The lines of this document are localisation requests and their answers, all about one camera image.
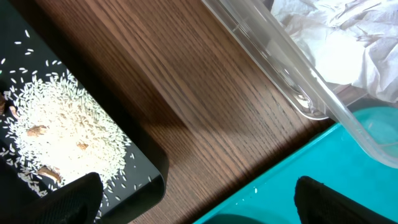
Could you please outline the teal plastic tray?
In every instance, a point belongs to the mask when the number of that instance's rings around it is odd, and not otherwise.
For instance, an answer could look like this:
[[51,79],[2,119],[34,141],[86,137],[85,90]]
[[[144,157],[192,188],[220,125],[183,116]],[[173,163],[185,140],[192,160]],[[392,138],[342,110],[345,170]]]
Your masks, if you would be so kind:
[[370,158],[337,123],[197,223],[300,223],[294,194],[302,176],[397,221],[397,169]]

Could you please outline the white napkin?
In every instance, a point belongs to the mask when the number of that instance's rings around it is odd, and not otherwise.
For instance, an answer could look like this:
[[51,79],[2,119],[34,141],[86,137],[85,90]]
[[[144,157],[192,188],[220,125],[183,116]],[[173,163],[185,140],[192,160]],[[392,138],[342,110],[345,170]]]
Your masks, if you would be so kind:
[[397,0],[277,0],[271,14],[326,82],[397,102]]

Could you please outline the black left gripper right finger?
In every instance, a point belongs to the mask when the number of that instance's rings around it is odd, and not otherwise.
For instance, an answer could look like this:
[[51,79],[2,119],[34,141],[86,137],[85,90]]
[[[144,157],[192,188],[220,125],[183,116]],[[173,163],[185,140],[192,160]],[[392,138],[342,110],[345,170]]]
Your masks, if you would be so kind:
[[296,182],[294,202],[305,224],[395,224],[308,176]]

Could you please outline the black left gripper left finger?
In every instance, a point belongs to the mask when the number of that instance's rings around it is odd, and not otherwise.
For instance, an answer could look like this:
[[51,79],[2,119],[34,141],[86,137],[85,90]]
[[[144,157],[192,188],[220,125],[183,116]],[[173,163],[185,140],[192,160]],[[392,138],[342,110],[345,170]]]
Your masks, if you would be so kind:
[[93,223],[103,194],[91,172],[39,197],[17,177],[1,179],[1,223]]

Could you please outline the pile of white rice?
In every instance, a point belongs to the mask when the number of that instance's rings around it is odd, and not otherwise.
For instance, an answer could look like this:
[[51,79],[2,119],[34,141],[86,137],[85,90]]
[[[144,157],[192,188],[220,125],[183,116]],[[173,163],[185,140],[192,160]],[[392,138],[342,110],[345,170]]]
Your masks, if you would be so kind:
[[126,166],[132,140],[67,72],[40,78],[22,88],[1,90],[10,108],[1,115],[1,160],[39,196],[90,172],[109,183]]

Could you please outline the clear plastic bin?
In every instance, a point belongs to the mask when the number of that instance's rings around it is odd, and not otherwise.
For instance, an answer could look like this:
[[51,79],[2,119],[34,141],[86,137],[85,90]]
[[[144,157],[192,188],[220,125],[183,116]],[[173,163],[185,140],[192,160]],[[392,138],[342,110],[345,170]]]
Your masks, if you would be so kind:
[[300,114],[341,123],[370,158],[397,167],[397,105],[327,83],[270,13],[269,1],[202,2]]

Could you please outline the black plastic tray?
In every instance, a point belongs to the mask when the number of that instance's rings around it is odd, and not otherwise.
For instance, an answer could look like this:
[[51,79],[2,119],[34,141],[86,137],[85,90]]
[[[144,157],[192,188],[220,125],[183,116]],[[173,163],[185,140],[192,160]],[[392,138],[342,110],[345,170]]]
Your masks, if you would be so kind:
[[109,181],[112,190],[104,193],[95,223],[129,223],[159,203],[169,169],[163,150],[127,114],[36,3],[1,1],[1,89],[22,88],[32,72],[40,78],[51,72],[71,72],[132,140],[126,166]]

